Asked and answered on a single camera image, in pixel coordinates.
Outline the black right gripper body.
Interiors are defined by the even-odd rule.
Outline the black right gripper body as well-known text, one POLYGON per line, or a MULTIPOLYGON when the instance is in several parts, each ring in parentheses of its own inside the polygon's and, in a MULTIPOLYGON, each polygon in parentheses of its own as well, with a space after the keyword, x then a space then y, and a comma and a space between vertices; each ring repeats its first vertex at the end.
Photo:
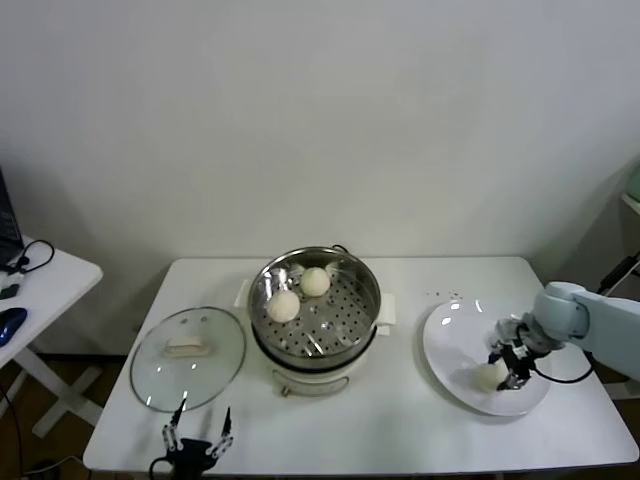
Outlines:
POLYGON ((535 355, 525 342, 529 332, 529 327, 522 320, 501 319, 496 323, 494 345, 503 345, 502 358, 497 362, 504 363, 507 375, 513 372, 524 380, 531 378, 531 372, 535 370, 535 355))

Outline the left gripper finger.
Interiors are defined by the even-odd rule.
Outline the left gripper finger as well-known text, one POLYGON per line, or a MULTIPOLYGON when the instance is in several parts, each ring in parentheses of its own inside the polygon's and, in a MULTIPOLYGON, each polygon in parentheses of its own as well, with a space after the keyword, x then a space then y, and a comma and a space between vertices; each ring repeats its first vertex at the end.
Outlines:
POLYGON ((228 407, 226 411, 226 416, 223 424, 223 428, 221 431, 220 439, 217 444, 210 447, 207 450, 207 455, 210 458, 221 458, 223 454, 232 446, 234 437, 231 433, 232 430, 232 418, 231 418, 231 408, 228 407))
POLYGON ((170 422, 162 429, 162 437, 166 450, 180 450, 182 443, 177 432, 177 426, 184 411, 186 399, 183 398, 178 408, 173 412, 170 422))

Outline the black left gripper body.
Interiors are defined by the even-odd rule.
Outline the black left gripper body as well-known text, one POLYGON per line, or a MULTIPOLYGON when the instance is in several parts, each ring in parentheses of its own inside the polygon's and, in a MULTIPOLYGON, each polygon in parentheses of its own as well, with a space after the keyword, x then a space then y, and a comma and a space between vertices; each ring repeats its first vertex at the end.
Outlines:
POLYGON ((211 468, 211 443, 184 439, 178 446, 169 448, 167 459, 172 465, 173 480, 200 480, 211 468))

